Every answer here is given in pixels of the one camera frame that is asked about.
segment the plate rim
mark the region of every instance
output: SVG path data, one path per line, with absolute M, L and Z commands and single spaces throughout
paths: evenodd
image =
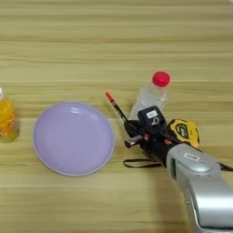
M 69 174 L 69 173 L 66 173 L 66 172 L 61 172 L 61 171 L 58 171 L 57 169 L 54 169 L 52 168 L 51 166 L 49 166 L 39 155 L 38 153 L 38 150 L 36 149 L 36 146 L 35 146 L 35 130 L 36 130 L 36 126 L 41 118 L 41 116 L 47 112 L 48 110 L 50 110 L 52 107 L 55 107 L 55 106 L 59 106 L 59 105 L 63 105 L 63 104 L 81 104 L 81 105 L 84 105 L 84 106 L 88 106 L 90 108 L 93 108 L 99 115 L 101 115 L 106 123 L 108 124 L 108 127 L 109 127 L 109 130 L 111 132 L 111 135 L 112 135 L 112 147 L 111 147 L 111 150 L 110 150 L 110 153 L 106 159 L 106 161 L 104 163 L 102 163 L 101 165 L 99 165 L 97 168 L 91 170 L 91 171 L 88 171 L 88 172 L 85 172 L 85 173 L 82 173 L 82 174 Z M 63 102 L 58 102 L 50 107 L 48 107 L 47 109 L 45 109 L 40 115 L 39 117 L 37 118 L 35 124 L 34 124 L 34 127 L 33 127 L 33 146 L 34 146 L 34 150 L 35 150 L 35 153 L 36 153 L 36 156 L 39 158 L 39 160 L 47 167 L 49 168 L 51 171 L 54 171 L 56 172 L 57 174 L 60 174 L 60 175 L 65 175 L 65 176 L 70 176 L 70 177 L 82 177 L 82 176 L 86 176 L 86 175 L 89 175 L 89 174 L 92 174 L 92 173 L 95 173 L 97 172 L 99 169 L 101 169 L 102 167 L 104 167 L 106 165 L 106 163 L 110 160 L 110 158 L 112 157 L 113 153 L 114 153 L 114 150 L 115 150 L 115 146 L 116 146 L 116 138 L 115 138 L 115 132 L 109 122 L 109 120 L 106 118 L 106 116 L 100 111 L 98 110 L 96 107 L 94 106 L 91 106 L 85 102 L 78 102 L 78 101 L 63 101 Z

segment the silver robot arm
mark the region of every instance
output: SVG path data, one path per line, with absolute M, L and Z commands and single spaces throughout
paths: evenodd
M 233 189 L 217 160 L 179 144 L 167 154 L 167 171 L 184 193 L 193 233 L 233 232 Z

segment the purple plate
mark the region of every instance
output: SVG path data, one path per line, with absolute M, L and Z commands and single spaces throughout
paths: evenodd
M 99 170 L 115 145 L 112 127 L 97 109 L 78 102 L 49 107 L 34 129 L 35 151 L 55 172 L 82 176 Z

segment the black cable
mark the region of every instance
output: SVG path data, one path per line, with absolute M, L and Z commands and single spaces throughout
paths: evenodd
M 140 165 L 140 166 L 129 165 L 129 163 L 135 163 L 135 162 L 147 162 L 148 164 Z M 151 159 L 146 159 L 146 158 L 126 159 L 123 161 L 123 164 L 125 167 L 129 167 L 129 168 L 145 168 L 145 167 L 161 167 L 162 166 L 160 163 L 155 162 Z
M 230 171 L 230 172 L 233 172 L 233 167 L 230 167 L 230 166 L 227 166 L 225 164 L 222 164 L 222 163 L 219 163 L 220 166 L 221 166 L 221 170 L 222 171 Z

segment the red bottle cap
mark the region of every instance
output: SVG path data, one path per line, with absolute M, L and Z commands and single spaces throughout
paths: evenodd
M 159 71 L 153 75 L 152 82 L 156 86 L 165 87 L 169 84 L 171 78 L 168 73 Z

